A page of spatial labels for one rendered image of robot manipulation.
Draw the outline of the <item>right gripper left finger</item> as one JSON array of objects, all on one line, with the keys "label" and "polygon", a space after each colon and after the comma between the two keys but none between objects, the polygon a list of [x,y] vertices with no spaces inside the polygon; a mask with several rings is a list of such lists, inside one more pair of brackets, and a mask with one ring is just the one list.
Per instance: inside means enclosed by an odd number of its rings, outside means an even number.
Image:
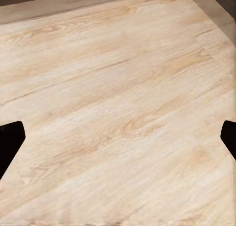
[{"label": "right gripper left finger", "polygon": [[26,139],[22,121],[0,126],[0,180]]}]

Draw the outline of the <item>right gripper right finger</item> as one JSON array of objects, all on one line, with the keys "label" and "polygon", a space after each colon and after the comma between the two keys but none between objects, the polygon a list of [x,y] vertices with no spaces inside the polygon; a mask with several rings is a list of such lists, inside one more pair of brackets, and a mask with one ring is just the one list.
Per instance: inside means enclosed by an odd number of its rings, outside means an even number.
[{"label": "right gripper right finger", "polygon": [[236,123],[224,121],[220,138],[236,160]]}]

